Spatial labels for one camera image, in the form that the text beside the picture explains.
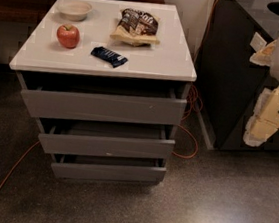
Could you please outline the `grey middle drawer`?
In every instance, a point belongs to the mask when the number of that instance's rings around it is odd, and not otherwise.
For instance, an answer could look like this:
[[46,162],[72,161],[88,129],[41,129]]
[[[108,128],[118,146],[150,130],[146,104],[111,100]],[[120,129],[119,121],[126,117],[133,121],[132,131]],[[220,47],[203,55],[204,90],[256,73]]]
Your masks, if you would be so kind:
[[174,145],[163,125],[60,120],[39,134],[45,153],[110,158],[163,158]]

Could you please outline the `grey bottom drawer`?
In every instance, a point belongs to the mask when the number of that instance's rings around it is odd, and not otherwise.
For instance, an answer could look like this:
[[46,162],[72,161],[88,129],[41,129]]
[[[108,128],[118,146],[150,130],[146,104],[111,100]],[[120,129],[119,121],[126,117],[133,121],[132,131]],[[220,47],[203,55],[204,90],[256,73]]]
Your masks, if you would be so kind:
[[52,163],[56,177],[65,179],[159,183],[166,174],[162,159],[63,155]]

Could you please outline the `white label on bin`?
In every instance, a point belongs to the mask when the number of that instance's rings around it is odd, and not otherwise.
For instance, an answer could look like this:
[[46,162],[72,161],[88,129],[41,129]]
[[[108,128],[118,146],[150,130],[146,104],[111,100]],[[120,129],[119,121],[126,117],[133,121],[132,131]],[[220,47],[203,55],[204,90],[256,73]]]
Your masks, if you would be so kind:
[[250,41],[250,46],[255,51],[260,51],[267,45],[267,41],[258,33],[255,32],[253,38]]

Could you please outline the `black trash bin cabinet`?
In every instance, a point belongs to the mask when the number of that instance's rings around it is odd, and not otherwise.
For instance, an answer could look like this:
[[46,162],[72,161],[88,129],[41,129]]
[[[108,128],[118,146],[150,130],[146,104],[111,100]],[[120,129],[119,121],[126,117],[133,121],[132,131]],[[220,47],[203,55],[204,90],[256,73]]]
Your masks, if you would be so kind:
[[279,86],[270,66],[249,61],[255,32],[267,45],[279,38],[279,0],[214,1],[195,65],[205,133],[218,150],[279,151],[279,130],[258,147],[243,141],[260,93]]

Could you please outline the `red apple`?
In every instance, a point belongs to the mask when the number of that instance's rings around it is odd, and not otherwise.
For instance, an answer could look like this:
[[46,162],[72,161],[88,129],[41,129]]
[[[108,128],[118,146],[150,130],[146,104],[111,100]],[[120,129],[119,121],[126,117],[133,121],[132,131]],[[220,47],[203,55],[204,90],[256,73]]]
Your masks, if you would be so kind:
[[60,45],[65,48],[74,49],[78,46],[80,32],[77,27],[72,24],[63,24],[57,28],[57,40]]

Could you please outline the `grey drawer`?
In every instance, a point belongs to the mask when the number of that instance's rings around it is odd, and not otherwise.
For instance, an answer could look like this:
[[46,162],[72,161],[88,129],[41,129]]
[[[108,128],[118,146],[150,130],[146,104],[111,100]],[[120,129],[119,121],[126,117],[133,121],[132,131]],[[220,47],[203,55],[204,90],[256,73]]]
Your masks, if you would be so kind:
[[159,183],[166,174],[162,159],[63,155],[52,163],[56,177],[65,179]]
[[186,105],[184,99],[173,96],[149,98],[26,89],[21,94],[34,118],[176,125]]
[[163,125],[60,120],[39,134],[45,153],[110,158],[163,158],[174,145]]

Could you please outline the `brown chip bag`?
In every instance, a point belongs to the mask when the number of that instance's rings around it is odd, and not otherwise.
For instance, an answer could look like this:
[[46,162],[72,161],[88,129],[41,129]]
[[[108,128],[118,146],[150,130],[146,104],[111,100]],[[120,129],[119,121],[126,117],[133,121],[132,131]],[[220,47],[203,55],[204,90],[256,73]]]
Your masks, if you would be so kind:
[[121,11],[121,20],[110,37],[134,47],[157,45],[160,42],[157,38],[158,24],[159,18],[151,13],[125,8]]

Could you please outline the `grey drawer cabinet white top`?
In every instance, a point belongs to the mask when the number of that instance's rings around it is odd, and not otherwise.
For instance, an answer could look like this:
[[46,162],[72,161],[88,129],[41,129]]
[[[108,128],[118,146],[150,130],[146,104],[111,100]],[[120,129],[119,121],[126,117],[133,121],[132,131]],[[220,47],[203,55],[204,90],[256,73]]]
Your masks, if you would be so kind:
[[57,177],[162,181],[197,78],[176,7],[57,0],[10,67]]

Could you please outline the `grey top drawer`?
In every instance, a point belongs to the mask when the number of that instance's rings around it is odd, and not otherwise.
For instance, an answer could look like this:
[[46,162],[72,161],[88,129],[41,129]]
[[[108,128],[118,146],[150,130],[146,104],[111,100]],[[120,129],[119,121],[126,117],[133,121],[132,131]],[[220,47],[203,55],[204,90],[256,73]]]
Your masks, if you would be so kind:
[[34,118],[176,125],[186,105],[184,99],[173,96],[149,98],[26,89],[21,94]]

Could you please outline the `dark blue snack bar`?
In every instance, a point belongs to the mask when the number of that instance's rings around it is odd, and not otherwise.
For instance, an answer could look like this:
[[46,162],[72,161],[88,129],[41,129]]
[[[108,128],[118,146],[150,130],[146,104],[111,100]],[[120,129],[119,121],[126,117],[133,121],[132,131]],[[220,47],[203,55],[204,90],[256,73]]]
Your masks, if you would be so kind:
[[107,61],[107,63],[111,64],[113,68],[117,68],[128,62],[125,56],[117,54],[105,47],[94,47],[91,54],[100,60]]

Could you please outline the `white paper bowl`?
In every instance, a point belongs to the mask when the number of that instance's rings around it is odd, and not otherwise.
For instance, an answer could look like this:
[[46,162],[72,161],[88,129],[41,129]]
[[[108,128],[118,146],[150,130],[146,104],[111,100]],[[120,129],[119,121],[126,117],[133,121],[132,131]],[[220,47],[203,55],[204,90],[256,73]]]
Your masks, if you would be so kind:
[[76,22],[86,19],[92,6],[84,1],[61,1],[58,11],[65,19]]

